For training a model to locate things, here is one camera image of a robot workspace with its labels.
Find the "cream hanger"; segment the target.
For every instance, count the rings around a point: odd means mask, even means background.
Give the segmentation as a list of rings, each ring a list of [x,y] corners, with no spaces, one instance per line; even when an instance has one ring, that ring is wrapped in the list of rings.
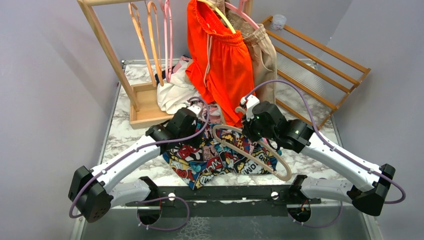
[[[267,145],[262,139],[250,140],[242,129],[226,124],[215,124],[211,128],[211,134],[215,141],[221,146],[221,152],[232,154],[232,157],[226,157],[229,167],[243,174],[243,169],[248,166],[250,161],[258,165],[262,170],[273,174],[281,181],[289,181],[292,178],[292,170],[288,163],[273,149],[271,145]],[[277,172],[275,165],[269,165],[268,160],[274,158],[285,168],[285,175]]]

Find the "comic print shorts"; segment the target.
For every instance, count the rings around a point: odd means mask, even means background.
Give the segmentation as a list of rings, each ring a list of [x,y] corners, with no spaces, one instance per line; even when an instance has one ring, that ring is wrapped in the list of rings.
[[[269,174],[255,161],[215,140],[212,131],[214,126],[214,124],[209,124],[206,127],[200,139],[199,147],[180,144],[167,150],[162,155],[172,170],[190,189],[197,190],[214,177],[228,173],[241,175]],[[276,169],[277,158],[264,146],[251,142],[244,135],[233,130],[217,129],[216,135],[245,153],[258,158],[274,170]]]

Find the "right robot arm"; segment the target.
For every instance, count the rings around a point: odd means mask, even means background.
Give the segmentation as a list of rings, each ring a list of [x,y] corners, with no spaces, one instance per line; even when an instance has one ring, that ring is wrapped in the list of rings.
[[[295,178],[288,190],[289,199],[300,204],[306,199],[325,198],[352,204],[370,216],[380,216],[396,169],[390,164],[368,162],[338,146],[313,126],[300,120],[287,120],[278,107],[256,97],[244,98],[240,107],[242,133],[249,140],[266,139],[278,148],[293,151],[323,163],[345,180],[319,180],[306,175]]]

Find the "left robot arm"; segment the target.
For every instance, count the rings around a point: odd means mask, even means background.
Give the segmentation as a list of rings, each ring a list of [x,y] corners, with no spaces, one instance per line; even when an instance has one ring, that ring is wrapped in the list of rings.
[[[157,191],[148,177],[134,182],[121,181],[146,162],[155,159],[179,143],[194,140],[205,129],[198,129],[203,108],[183,107],[168,121],[151,126],[133,145],[113,159],[88,169],[79,167],[73,173],[68,198],[69,216],[83,217],[89,223],[101,219],[111,208],[141,201],[152,205]]]

